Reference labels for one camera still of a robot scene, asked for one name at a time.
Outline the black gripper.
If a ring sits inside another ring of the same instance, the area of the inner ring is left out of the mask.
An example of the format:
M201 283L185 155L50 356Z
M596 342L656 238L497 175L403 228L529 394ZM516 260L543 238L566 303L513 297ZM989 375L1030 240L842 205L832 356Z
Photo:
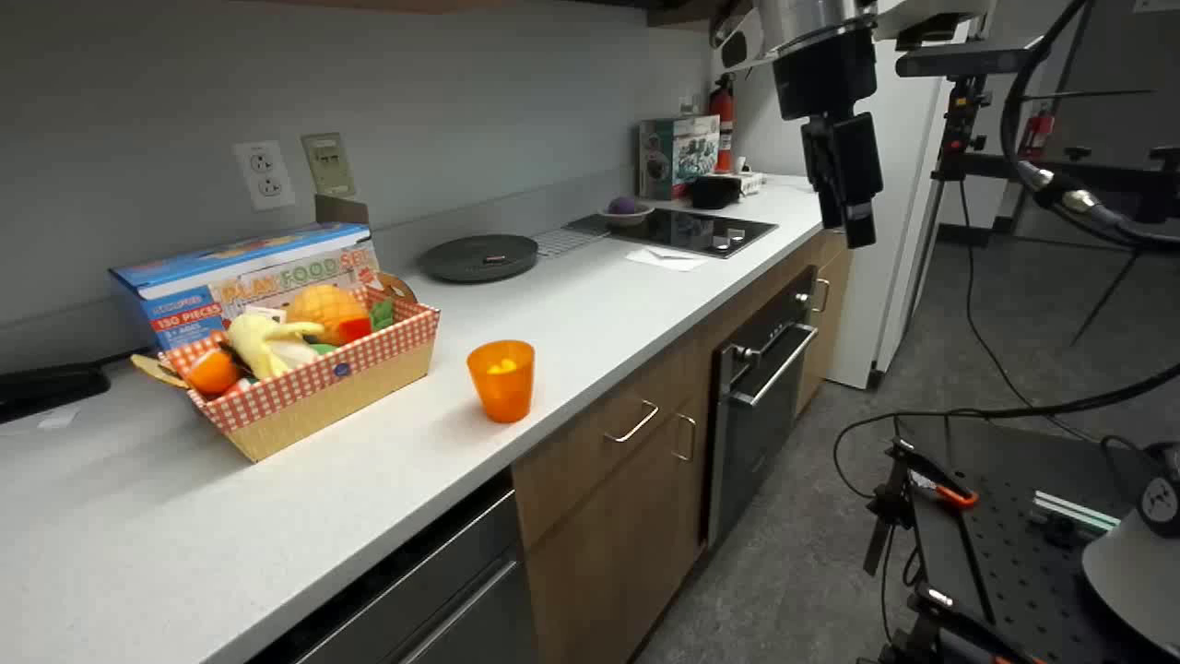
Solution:
M790 45L774 55L774 93L785 117L847 117L851 106L876 93L875 42L865 27L823 34L805 45ZM829 150L823 122L807 122L805 168L819 196L823 224L842 228L842 181L844 181L844 240L851 248L875 243L875 196L880 193L880 163L875 141L875 117L856 116L842 128L842 171Z

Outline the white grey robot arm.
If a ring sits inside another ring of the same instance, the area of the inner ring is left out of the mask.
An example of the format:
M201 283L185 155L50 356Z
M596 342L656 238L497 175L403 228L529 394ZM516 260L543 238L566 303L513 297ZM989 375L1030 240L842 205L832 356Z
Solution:
M823 224L842 228L847 248L870 248L880 158L859 100L876 93L875 45L950 42L985 14L989 0L717 0L710 72L772 72L776 116L801 126Z

